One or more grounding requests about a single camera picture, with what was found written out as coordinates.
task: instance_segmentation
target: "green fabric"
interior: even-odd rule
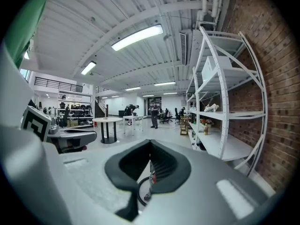
[[[24,54],[29,47],[38,22],[45,8],[46,0],[28,0],[16,15],[5,36],[7,50],[20,68]]]

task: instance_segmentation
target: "light fixture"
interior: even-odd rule
[[[152,27],[137,31],[125,38],[123,38],[122,40],[114,43],[112,45],[112,49],[115,51],[118,51],[120,49],[122,49],[123,47],[126,47],[130,44],[133,44],[135,42],[138,42],[140,40],[143,40],[145,38],[149,38],[158,34],[162,34],[164,33],[163,28],[160,24],[158,25],[154,25]]]
[[[28,55],[28,52],[26,51],[26,53],[24,54],[24,58],[25,59],[29,59],[29,55]]]
[[[85,68],[82,70],[81,74],[86,75],[93,67],[95,67],[96,63],[91,61]]]
[[[175,84],[176,82],[164,82],[164,83],[157,83],[154,86],[162,86],[162,85],[171,85],[171,84]]]
[[[137,87],[137,88],[128,88],[128,89],[125,89],[126,91],[131,91],[131,90],[137,90],[137,89],[141,89],[140,87]]]

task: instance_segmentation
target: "white table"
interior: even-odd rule
[[[124,116],[123,117],[123,127],[124,127],[124,133],[125,133],[125,119],[131,119],[132,120],[132,136],[134,135],[135,130],[135,120],[136,119],[142,119],[142,132],[143,132],[143,118],[144,116]]]
[[[101,136],[102,136],[102,140],[101,143],[105,143],[105,144],[111,144],[111,143],[115,143],[117,141],[117,131],[116,131],[116,122],[117,121],[121,121],[122,118],[94,118],[93,122],[100,122],[101,124]],[[108,135],[108,123],[109,122],[113,122],[113,135],[114,138],[109,137]],[[103,123],[106,123],[106,139],[104,138],[104,129],[103,129]]]

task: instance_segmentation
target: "red brick wall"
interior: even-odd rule
[[[278,9],[269,0],[230,0],[222,31],[247,37],[265,79],[268,129],[256,170],[278,190],[287,185],[300,154],[299,49]],[[239,60],[253,69],[248,51]],[[262,95],[254,82],[229,91],[230,110],[259,110]],[[232,120],[229,133],[254,146],[261,119]]]

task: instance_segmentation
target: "window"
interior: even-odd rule
[[[25,78],[26,81],[29,80],[31,71],[26,70],[26,69],[20,69],[20,73],[22,74],[22,76]]]

